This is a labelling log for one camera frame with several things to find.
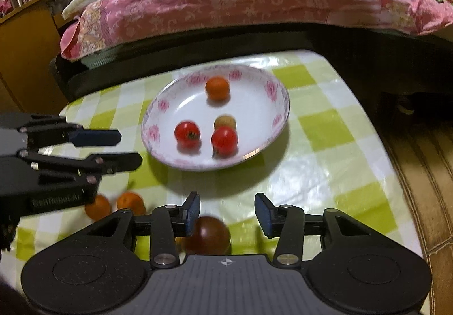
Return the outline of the small orange tangerine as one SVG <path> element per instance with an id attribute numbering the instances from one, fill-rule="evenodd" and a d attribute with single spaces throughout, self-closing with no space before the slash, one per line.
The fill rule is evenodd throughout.
<path id="1" fill-rule="evenodd" d="M 97 222 L 112 212 L 110 201 L 104 195 L 97 195 L 91 204 L 84 206 L 84 212 L 93 221 Z"/>
<path id="2" fill-rule="evenodd" d="M 116 200 L 116 206 L 118 210 L 131 210 L 135 216 L 145 215 L 147 213 L 144 200 L 140 195 L 132 191 L 126 191 L 120 195 Z"/>
<path id="3" fill-rule="evenodd" d="M 221 76 L 211 77 L 205 84 L 205 91 L 209 100 L 222 102 L 230 95 L 230 84 Z"/>

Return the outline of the small tan longan fruit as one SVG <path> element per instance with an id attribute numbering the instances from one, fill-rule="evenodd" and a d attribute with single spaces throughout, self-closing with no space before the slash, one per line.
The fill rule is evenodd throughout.
<path id="1" fill-rule="evenodd" d="M 230 115 L 218 116 L 214 121 L 214 129 L 217 130 L 222 127 L 236 129 L 236 120 Z"/>

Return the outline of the pink floral bed sheet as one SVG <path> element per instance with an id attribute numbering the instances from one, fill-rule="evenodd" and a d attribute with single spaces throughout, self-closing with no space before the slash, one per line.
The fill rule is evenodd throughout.
<path id="1" fill-rule="evenodd" d="M 97 0 L 61 38 L 70 61 L 171 33 L 260 24 L 315 23 L 425 35 L 452 25 L 436 0 Z"/>

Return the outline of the brown wooden headboard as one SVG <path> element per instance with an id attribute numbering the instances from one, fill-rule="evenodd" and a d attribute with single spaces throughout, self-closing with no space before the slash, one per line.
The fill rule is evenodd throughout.
<path id="1" fill-rule="evenodd" d="M 32 0 L 1 18 L 1 111 L 58 114 L 68 103 L 49 70 L 69 23 Z"/>

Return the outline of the white floral ceramic plate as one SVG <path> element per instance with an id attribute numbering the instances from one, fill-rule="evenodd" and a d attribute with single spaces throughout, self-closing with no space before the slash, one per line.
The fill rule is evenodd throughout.
<path id="1" fill-rule="evenodd" d="M 208 99 L 205 84 L 221 76 L 230 84 L 222 102 Z M 157 161 L 180 170 L 205 172 L 247 161 L 270 146 L 289 118 L 289 93 L 270 71 L 239 64 L 204 66 L 166 85 L 151 102 L 141 123 L 141 139 Z M 211 136 L 218 116 L 236 120 L 238 145 L 227 157 L 213 157 Z M 200 129 L 196 148 L 180 148 L 174 129 L 183 121 Z"/>

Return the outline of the dark bed frame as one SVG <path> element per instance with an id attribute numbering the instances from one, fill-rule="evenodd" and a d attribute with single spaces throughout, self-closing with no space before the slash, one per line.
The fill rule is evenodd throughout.
<path id="1" fill-rule="evenodd" d="M 198 29 L 120 44 L 81 59 L 57 55 L 50 71 L 69 100 L 142 77 L 222 59 L 309 50 L 323 56 L 358 98 L 411 110 L 452 108 L 452 42 L 433 34 L 325 24 Z"/>

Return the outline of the dark purple plum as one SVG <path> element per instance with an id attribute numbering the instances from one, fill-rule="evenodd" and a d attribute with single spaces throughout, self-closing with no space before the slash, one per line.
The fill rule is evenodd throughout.
<path id="1" fill-rule="evenodd" d="M 224 255 L 230 248 L 230 231 L 219 219 L 201 216 L 196 219 L 193 234 L 182 240 L 186 254 Z"/>

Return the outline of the red cherry tomato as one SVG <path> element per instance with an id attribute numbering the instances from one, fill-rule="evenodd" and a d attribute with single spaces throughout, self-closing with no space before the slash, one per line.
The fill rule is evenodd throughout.
<path id="1" fill-rule="evenodd" d="M 238 136 L 236 131 L 228 126 L 216 129 L 211 136 L 213 157 L 227 157 L 236 152 Z"/>
<path id="2" fill-rule="evenodd" d="M 196 148 L 200 144 L 200 129 L 191 121 L 183 121 L 176 125 L 174 137 L 180 148 Z"/>

